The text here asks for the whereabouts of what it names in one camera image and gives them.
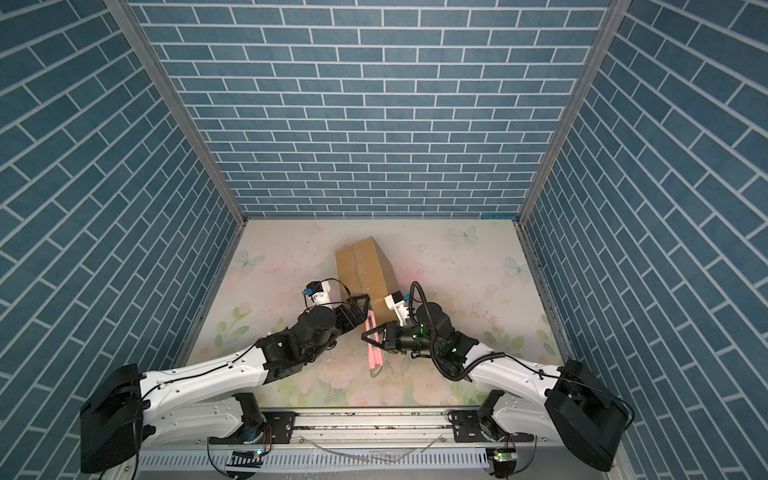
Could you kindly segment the brown cardboard express box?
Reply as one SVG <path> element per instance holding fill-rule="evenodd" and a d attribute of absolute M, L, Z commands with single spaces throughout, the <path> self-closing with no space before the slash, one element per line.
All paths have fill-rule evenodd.
<path fill-rule="evenodd" d="M 353 294 L 368 294 L 377 319 L 395 319 L 385 298 L 398 291 L 389 259 L 373 237 L 359 240 L 335 253 L 338 278 Z"/>

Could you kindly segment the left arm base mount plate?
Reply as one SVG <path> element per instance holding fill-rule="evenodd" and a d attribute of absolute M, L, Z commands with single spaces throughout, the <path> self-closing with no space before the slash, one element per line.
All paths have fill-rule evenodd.
<path fill-rule="evenodd" d="M 245 418 L 238 433 L 242 444 L 286 445 L 293 435 L 297 414 L 293 411 L 267 411 L 257 419 Z"/>

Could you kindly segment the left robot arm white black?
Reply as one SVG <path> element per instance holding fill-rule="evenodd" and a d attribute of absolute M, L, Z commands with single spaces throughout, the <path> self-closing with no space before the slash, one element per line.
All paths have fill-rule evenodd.
<path fill-rule="evenodd" d="M 171 370 L 117 368 L 80 409 L 81 471 L 103 473 L 144 446 L 197 433 L 220 442 L 257 439 L 265 419 L 251 389 L 300 373 L 362 325 L 369 305 L 367 294 L 315 301 L 292 327 L 233 354 Z"/>

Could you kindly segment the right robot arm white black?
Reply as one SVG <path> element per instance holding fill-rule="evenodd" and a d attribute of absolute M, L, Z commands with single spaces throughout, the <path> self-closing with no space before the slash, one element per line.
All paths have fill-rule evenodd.
<path fill-rule="evenodd" d="M 491 440 L 517 433 L 552 439 L 582 463 L 608 472 L 634 420 L 632 407 L 585 364 L 545 365 L 496 351 L 455 329 L 434 302 L 361 338 L 385 352 L 427 358 L 445 379 L 467 380 L 487 392 L 478 420 Z"/>

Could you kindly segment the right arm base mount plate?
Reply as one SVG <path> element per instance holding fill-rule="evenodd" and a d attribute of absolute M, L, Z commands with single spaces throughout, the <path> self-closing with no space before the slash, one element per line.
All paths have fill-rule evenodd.
<path fill-rule="evenodd" d="M 505 443 L 510 438 L 510 434 L 489 414 L 480 410 L 450 410 L 446 418 L 456 443 Z"/>

